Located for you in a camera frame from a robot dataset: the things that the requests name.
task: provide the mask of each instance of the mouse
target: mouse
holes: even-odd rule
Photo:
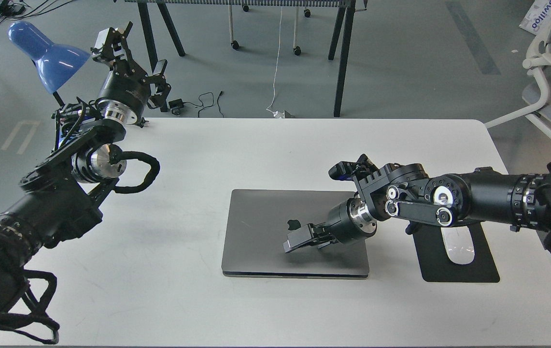
[[[449,260],[456,264],[469,264],[475,259],[475,247],[467,226],[443,227],[443,244]]]

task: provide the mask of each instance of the white table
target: white table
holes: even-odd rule
[[[496,284],[425,282],[396,219],[366,240],[365,280],[230,278],[220,269],[233,189],[354,190],[326,172],[363,152],[379,166],[423,163],[430,176],[488,165],[505,173],[482,123],[151,119],[120,145],[161,161],[153,186],[112,194],[103,223],[28,264],[59,279],[48,313],[63,345],[551,345],[551,265],[534,231],[483,224]],[[142,175],[132,162],[121,184]],[[0,333],[0,345],[12,344],[32,341]]]

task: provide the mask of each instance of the mouse pad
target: mouse pad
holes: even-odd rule
[[[422,225],[413,233],[421,275],[426,282],[497,283],[500,280],[480,223],[468,226],[475,248],[469,264],[449,260],[440,227]]]
[[[321,249],[301,247],[286,254],[289,220],[321,223],[332,207],[352,197],[344,191],[236,189],[224,241],[222,273],[236,277],[355,278],[368,276],[366,243]]]

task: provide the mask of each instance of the desk lamp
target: desk lamp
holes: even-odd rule
[[[57,89],[84,65],[90,53],[74,46],[54,43],[30,22],[23,20],[11,24],[8,35],[11,42],[34,62],[48,93],[63,105]]]

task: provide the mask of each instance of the robotic arm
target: robotic arm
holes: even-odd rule
[[[52,273],[28,271],[26,263],[41,247],[80,238],[101,222],[99,205],[111,191],[135,193],[145,190],[157,176],[160,166],[142,152],[125,152],[114,143],[125,137],[125,125],[143,127],[144,106],[166,111],[170,85],[165,82],[165,61],[149,76],[131,57],[124,30],[106,29],[99,33],[92,58],[110,67],[99,97],[86,103],[62,106],[53,117],[57,121],[55,149],[48,158],[24,176],[19,185],[24,197],[0,214],[0,330],[14,331],[39,342],[56,344],[59,325],[46,314],[56,289]],[[155,93],[151,94],[150,85]],[[127,160],[138,159],[150,165],[142,184],[118,187]],[[78,182],[98,184],[85,192]],[[36,299],[28,280],[45,279],[48,289]],[[8,313],[22,299],[31,313]],[[52,330],[52,339],[39,339],[19,328],[33,322]]]
[[[551,253],[551,163],[549,174],[504,175],[490,167],[467,174],[429,178],[416,163],[376,167],[366,155],[341,161],[329,170],[333,180],[354,181],[354,198],[331,209],[326,222],[309,223],[288,234],[284,251],[299,247],[350,244],[376,233],[388,218],[410,221],[406,233],[423,225],[466,226],[481,221],[508,223],[547,232],[544,247]]]

